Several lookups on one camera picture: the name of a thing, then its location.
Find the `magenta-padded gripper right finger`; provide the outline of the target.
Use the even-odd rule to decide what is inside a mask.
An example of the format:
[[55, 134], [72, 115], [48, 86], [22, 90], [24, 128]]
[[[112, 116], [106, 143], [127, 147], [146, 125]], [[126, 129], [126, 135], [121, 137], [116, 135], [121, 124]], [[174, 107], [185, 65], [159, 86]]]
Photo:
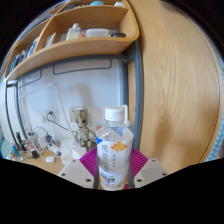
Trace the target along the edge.
[[130, 189], [140, 188], [168, 175], [156, 158], [147, 158], [137, 149], [131, 150], [128, 184]]

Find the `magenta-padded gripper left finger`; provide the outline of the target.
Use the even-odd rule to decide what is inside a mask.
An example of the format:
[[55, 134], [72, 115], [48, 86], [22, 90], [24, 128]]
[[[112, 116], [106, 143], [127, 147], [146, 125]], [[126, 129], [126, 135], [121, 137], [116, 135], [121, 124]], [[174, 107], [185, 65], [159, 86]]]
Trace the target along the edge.
[[81, 187], [97, 189], [99, 185], [97, 149], [91, 149], [80, 159], [70, 160], [58, 176]]

